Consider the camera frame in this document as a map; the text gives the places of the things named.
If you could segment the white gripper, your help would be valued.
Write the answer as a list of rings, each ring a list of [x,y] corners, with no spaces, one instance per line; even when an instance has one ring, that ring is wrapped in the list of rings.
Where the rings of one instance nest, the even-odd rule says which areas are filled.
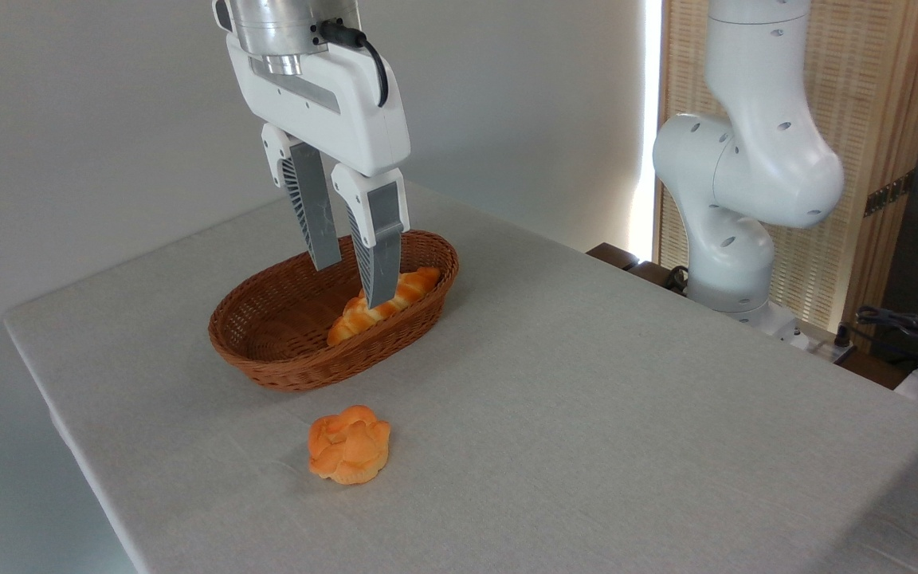
[[[321,151],[339,161],[331,180],[347,206],[367,306],[386,304],[396,297],[402,234],[410,229],[396,168],[410,156],[410,135],[393,70],[386,68],[390,95],[380,108],[378,72],[365,52],[331,45],[302,55],[301,73],[285,76],[231,33],[226,46],[245,104],[266,121],[271,179],[290,199],[313,265],[321,271],[341,261]]]

